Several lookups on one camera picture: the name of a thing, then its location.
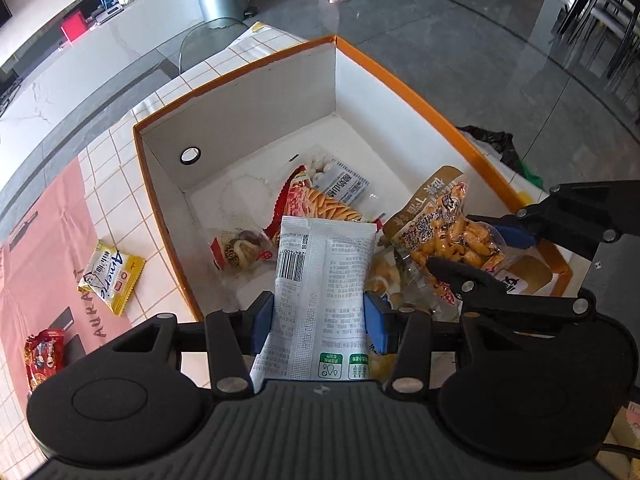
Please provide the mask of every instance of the marble countertop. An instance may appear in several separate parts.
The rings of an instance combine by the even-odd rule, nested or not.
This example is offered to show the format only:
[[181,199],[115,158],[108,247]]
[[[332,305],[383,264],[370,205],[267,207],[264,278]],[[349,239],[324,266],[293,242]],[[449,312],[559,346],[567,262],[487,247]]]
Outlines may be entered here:
[[[21,165],[34,158],[34,150],[42,151],[42,156],[35,157],[42,162],[58,145],[56,141],[66,137],[58,133],[57,139],[46,142],[65,118],[119,73],[201,21],[197,0],[136,0],[56,53],[57,59],[35,78],[28,78],[0,118],[0,217],[13,198],[4,188]],[[36,170],[37,164],[31,166],[31,171],[22,171],[26,174],[20,180]],[[22,184],[13,182],[11,188],[19,190]]]

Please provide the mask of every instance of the pastry snack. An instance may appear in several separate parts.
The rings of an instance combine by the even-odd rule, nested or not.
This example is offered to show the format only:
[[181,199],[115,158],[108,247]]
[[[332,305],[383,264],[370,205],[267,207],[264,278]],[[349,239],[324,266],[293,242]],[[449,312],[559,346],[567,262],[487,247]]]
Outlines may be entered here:
[[64,338],[62,330],[43,330],[38,335],[27,338],[24,344],[24,365],[31,391],[62,370]]
[[283,216],[321,218],[360,222],[362,215],[343,202],[314,189],[304,166],[299,166],[287,179],[273,211],[273,221],[264,230],[278,245]]
[[436,294],[449,303],[455,298],[449,286],[428,274],[432,256],[462,262],[494,273],[506,264],[497,241],[499,234],[489,225],[468,220],[462,213],[467,193],[462,172],[444,166],[422,184],[402,211],[385,224],[391,242],[406,251],[429,277]]
[[229,230],[219,233],[210,245],[219,270],[249,270],[256,262],[273,259],[274,251],[263,231]]

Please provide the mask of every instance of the red snack bag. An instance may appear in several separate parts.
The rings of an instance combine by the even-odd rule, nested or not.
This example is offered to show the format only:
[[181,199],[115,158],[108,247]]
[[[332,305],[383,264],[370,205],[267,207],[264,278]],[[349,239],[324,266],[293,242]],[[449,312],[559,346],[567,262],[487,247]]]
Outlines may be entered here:
[[64,338],[62,330],[43,330],[38,335],[27,338],[24,344],[24,363],[31,391],[64,367]]

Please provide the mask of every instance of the white tile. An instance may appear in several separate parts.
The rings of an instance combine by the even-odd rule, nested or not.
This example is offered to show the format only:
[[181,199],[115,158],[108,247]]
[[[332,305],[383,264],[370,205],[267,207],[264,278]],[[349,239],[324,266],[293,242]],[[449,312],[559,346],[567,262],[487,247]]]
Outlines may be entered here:
[[220,51],[217,54],[207,58],[205,61],[209,64],[210,67],[215,68],[220,63],[225,62],[227,59],[231,59],[235,56],[236,53],[230,48],[226,48],[225,50]]
[[95,186],[99,187],[120,168],[120,159],[114,155],[94,173]]
[[20,417],[20,413],[18,412],[18,408],[16,407],[16,403],[14,403],[12,400],[14,397],[15,397],[15,393],[11,394],[9,398],[4,402],[4,410],[6,411],[6,420],[11,430],[15,428],[18,424],[20,424],[22,420],[22,418]]
[[131,190],[121,170],[111,175],[105,183],[97,189],[102,210],[108,214],[114,207],[131,195]]
[[164,104],[162,103],[162,101],[158,97],[158,101],[153,102],[153,103],[149,104],[148,106],[146,106],[145,108],[142,108],[141,110],[137,111],[136,112],[136,119],[138,120],[138,122],[140,122],[145,117],[151,115],[154,112],[157,112],[158,110],[160,110],[163,107],[164,107]]
[[266,43],[267,41],[272,40],[273,38],[277,38],[278,36],[282,36],[283,34],[284,32],[278,30],[277,28],[264,28],[257,34],[254,34],[252,38],[255,38],[261,43]]
[[142,310],[146,312],[174,289],[174,280],[172,280],[162,256],[158,253],[146,262],[136,284],[136,296],[140,300]]
[[146,321],[146,316],[143,314],[142,316],[140,316],[139,318],[134,319],[131,322],[131,326],[138,326],[140,323]]
[[229,48],[233,50],[236,54],[240,54],[241,52],[245,52],[254,46],[260,45],[260,42],[255,38],[249,36],[248,38],[244,38],[243,40],[232,43]]
[[20,462],[18,462],[18,468],[20,468],[20,472],[22,473],[22,478],[26,478],[31,474],[31,466],[29,466],[29,463],[27,462],[27,460],[21,460]]
[[142,119],[144,119],[145,117],[149,117],[149,115],[151,115],[151,112],[145,108],[144,110],[140,110],[140,111],[136,114],[136,120],[137,120],[138,122],[140,122],[140,121],[141,121]]
[[199,76],[200,74],[206,72],[209,69],[210,69],[210,66],[203,61],[202,63],[198,63],[196,66],[192,66],[186,72],[183,72],[182,74],[180,74],[180,77],[188,83],[194,77]]
[[124,172],[124,176],[127,178],[127,182],[129,183],[131,190],[136,190],[144,184],[142,179],[142,170],[140,170],[140,163],[137,157],[132,158],[127,162],[122,167],[122,171]]
[[277,38],[273,38],[272,40],[265,42],[265,44],[273,50],[284,50],[285,48],[289,48],[290,46],[294,46],[299,43],[300,42],[298,40],[294,40],[287,34],[283,34],[282,36],[278,36]]
[[115,130],[120,128],[123,124],[128,123],[132,119],[133,119],[133,110],[129,110],[126,114],[124,114],[121,118],[119,118],[117,122],[111,125],[111,128],[109,128],[111,135],[113,135]]
[[213,81],[214,79],[217,79],[219,77],[220,77],[220,74],[211,68],[210,70],[207,70],[205,73],[200,74],[199,76],[194,77],[191,81],[189,81],[189,86],[191,89],[196,89],[198,86],[202,86],[205,83],[208,83],[209,81]]
[[4,373],[2,373],[2,370],[0,370],[0,404],[2,404],[4,400],[9,396],[9,394],[11,394],[11,389],[12,389],[11,385],[4,378]]
[[162,249],[164,247],[164,243],[162,242],[162,237],[160,235],[160,229],[158,228],[158,223],[156,222],[156,217],[151,215],[149,218],[145,220],[146,226],[149,228],[149,232],[151,233],[151,237],[154,239],[156,246],[158,249]]
[[268,56],[269,54],[273,54],[275,51],[270,49],[268,46],[266,45],[258,45],[258,46],[254,46],[253,48],[250,48],[249,50],[242,52],[240,54],[240,57],[242,57],[242,59],[247,60],[249,63],[251,63],[252,61],[256,61],[257,59],[262,59],[265,56]]
[[87,180],[94,174],[94,170],[91,167],[91,162],[89,162],[88,156],[80,161],[80,171],[82,172],[82,180]]
[[84,196],[87,197],[95,190],[95,179],[90,176],[87,180],[84,181]]
[[94,168],[94,173],[115,154],[116,148],[113,145],[111,136],[109,136],[100,144],[100,146],[97,146],[91,153],[89,153],[89,159],[91,159],[91,167]]
[[133,140],[118,152],[120,165],[124,166],[133,157],[136,156],[136,143]]
[[166,251],[166,247],[163,247],[160,251],[160,254],[162,255],[162,259],[164,260],[164,264],[166,265],[166,268],[169,269],[169,272],[171,273],[171,277],[174,279],[175,285],[178,285],[178,278],[175,275],[175,271],[174,271],[174,266],[172,266],[171,264],[171,260],[169,259],[169,254]]
[[149,202],[149,196],[146,193],[146,188],[144,186],[139,187],[133,192],[133,197],[138,203],[142,216],[144,218],[149,218],[153,214],[153,210],[151,209],[151,202]]
[[131,294],[129,296],[127,304],[124,306],[124,313],[127,315],[127,318],[129,318],[129,321],[132,324],[136,319],[144,315],[144,312],[142,312],[142,307],[140,306],[140,302],[138,301],[138,298],[136,298],[135,294]]
[[158,94],[158,97],[162,99],[163,97],[169,95],[171,92],[173,92],[175,89],[179,88],[182,85],[184,85],[184,79],[178,76],[175,79],[171,79],[171,81],[169,81],[166,85],[156,90],[156,94]]
[[178,86],[177,89],[175,89],[173,92],[171,92],[170,94],[165,95],[162,98],[162,102],[167,105],[173,101],[175,101],[178,97],[182,97],[183,95],[187,94],[188,92],[191,91],[191,88],[189,88],[189,85],[184,84],[182,86]]
[[22,471],[18,468],[18,465],[14,465],[8,471],[3,473],[6,476],[6,480],[21,480],[22,479]]
[[111,236],[111,231],[109,231],[109,225],[107,224],[106,219],[100,220],[95,226],[95,234],[98,237],[98,240],[102,240],[108,246],[113,247],[115,242],[113,241],[113,237]]
[[89,210],[89,216],[91,217],[91,222],[95,225],[100,220],[104,219],[102,206],[100,206],[100,201],[95,193],[91,193],[91,195],[89,195],[85,200],[87,209]]
[[20,447],[24,455],[27,456],[31,452],[31,444],[29,443],[29,438],[27,437],[27,434],[24,431],[23,425],[20,425],[17,428],[15,428],[14,436],[18,441],[18,447]]
[[120,240],[118,248],[127,254],[142,256],[145,260],[148,260],[158,252],[158,248],[156,248],[156,244],[144,222]]
[[225,62],[220,63],[216,66],[216,72],[220,75],[225,75],[226,73],[235,70],[236,68],[240,68],[241,66],[246,65],[247,62],[242,59],[240,56],[233,56],[231,59],[226,60]]
[[106,130],[104,130],[100,135],[98,135],[97,137],[95,137],[94,140],[92,140],[89,145],[86,147],[86,150],[91,153],[95,148],[97,148],[104,140],[107,139],[107,137],[109,137],[109,129],[107,128]]
[[2,434],[8,435],[9,433],[11,433],[11,430],[13,428],[9,424],[9,416],[7,414],[7,410],[4,407],[5,404],[6,404],[6,399],[4,400],[4,404],[0,406],[0,428],[2,428]]
[[149,318],[162,312],[175,314],[178,317],[178,323],[192,323],[194,321],[193,314],[191,314],[187,304],[184,303],[184,298],[177,288],[167,297],[162,298],[152,309],[147,310],[146,316]]
[[39,468],[44,463],[44,460],[40,459],[38,453],[31,453],[27,457],[27,462],[29,463],[29,466],[31,467],[31,470],[35,471],[37,468]]
[[117,130],[111,129],[111,138],[116,146],[116,151],[119,152],[133,140],[133,126],[135,126],[137,122],[136,118],[132,117]]
[[182,352],[180,371],[190,378],[196,386],[209,382],[209,362],[204,352]]
[[146,98],[142,99],[142,101],[140,101],[137,105],[135,105],[131,109],[131,111],[134,114],[137,114],[137,113],[141,112],[142,110],[148,109],[151,105],[153,105],[154,103],[157,103],[159,100],[160,100],[160,98],[158,97],[158,94],[153,92],[149,97],[146,97]]
[[142,215],[133,195],[129,195],[120,205],[108,213],[107,224],[113,241],[119,246],[120,241],[142,222]]

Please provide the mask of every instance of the chair leg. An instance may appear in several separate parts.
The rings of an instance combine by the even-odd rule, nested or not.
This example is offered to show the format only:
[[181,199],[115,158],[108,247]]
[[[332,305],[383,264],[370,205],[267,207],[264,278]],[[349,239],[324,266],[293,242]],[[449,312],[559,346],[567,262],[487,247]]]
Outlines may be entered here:
[[558,29],[558,34],[562,36],[566,32],[566,30],[569,28],[569,25],[571,25],[572,22],[576,18],[578,18],[578,16],[580,15],[580,11],[587,4],[588,1],[589,0],[574,1],[574,4],[572,5],[571,9],[569,9],[569,12],[567,13],[567,15],[564,17],[564,20],[562,21],[562,25],[560,25],[560,28]]
[[593,52],[591,53],[591,56],[589,57],[589,60],[587,61],[587,64],[586,64],[587,68],[591,67],[591,64],[596,59],[596,56],[598,55],[600,49],[602,48],[602,45],[603,45],[604,40],[606,39],[606,37],[607,37],[607,28],[606,27],[602,27],[602,33],[600,34],[600,39],[598,40],[598,44],[594,47]]
[[615,51],[611,61],[609,61],[609,65],[607,66],[607,78],[611,77],[614,70],[622,61],[623,56],[626,53],[626,49],[629,47],[631,43],[631,39],[634,33],[634,27],[636,26],[636,21],[638,20],[638,15],[640,14],[640,9],[636,8],[634,10],[631,19],[629,20],[629,24],[626,28],[625,37],[622,39],[622,42],[618,46],[618,49]]
[[584,9],[584,14],[581,17],[580,22],[578,23],[577,27],[575,27],[574,32],[572,33],[571,37],[569,38],[569,44],[573,43],[576,40],[576,38],[578,36],[580,36],[580,33],[582,32],[582,29],[584,28],[585,23],[589,19],[590,15],[591,15],[591,11],[593,10],[593,7],[595,6],[597,1],[598,0],[590,0],[589,1],[589,5]]

